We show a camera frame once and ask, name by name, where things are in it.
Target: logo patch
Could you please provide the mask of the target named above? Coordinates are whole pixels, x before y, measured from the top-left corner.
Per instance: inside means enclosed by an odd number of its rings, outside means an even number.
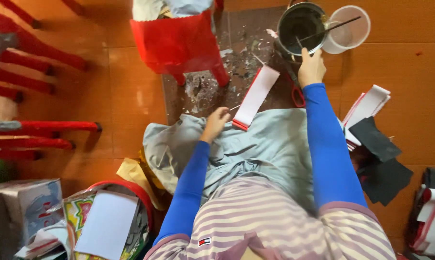
[[[205,239],[202,239],[200,241],[198,241],[198,247],[202,246],[202,245],[208,245],[211,244],[211,238],[207,237]]]

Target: blue arm sleeve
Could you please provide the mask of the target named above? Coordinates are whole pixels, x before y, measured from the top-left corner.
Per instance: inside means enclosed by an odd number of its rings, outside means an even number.
[[[317,208],[332,201],[367,203],[325,85],[302,90],[306,99],[307,140],[312,157],[313,195]]]
[[[186,234],[191,237],[193,221],[200,209],[208,159],[209,144],[198,141],[190,161],[180,175],[173,200],[153,245],[173,234]]]

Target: striped shirt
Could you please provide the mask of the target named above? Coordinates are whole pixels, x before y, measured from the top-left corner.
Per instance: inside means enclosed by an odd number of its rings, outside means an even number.
[[[369,209],[330,202],[312,217],[263,177],[238,177],[219,187],[198,211],[191,238],[166,237],[145,259],[240,259],[248,247],[266,260],[395,259]]]

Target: plastic cup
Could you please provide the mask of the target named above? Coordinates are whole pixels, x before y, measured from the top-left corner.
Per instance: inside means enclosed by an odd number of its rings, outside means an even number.
[[[343,6],[331,15],[328,27],[331,28],[357,16],[362,17],[331,30],[322,49],[331,54],[338,54],[362,44],[370,34],[371,27],[370,17],[364,9],[358,6]]]

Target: metal pot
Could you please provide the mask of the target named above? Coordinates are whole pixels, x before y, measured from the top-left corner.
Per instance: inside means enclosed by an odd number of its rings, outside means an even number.
[[[318,5],[310,2],[300,2],[288,5],[288,9],[283,13],[278,21],[278,38],[276,45],[283,57],[287,60],[294,60],[301,57],[301,47],[299,39],[320,33],[325,30],[326,15],[325,11]],[[325,42],[327,34],[321,34],[301,42],[306,47],[309,54],[320,49]]]

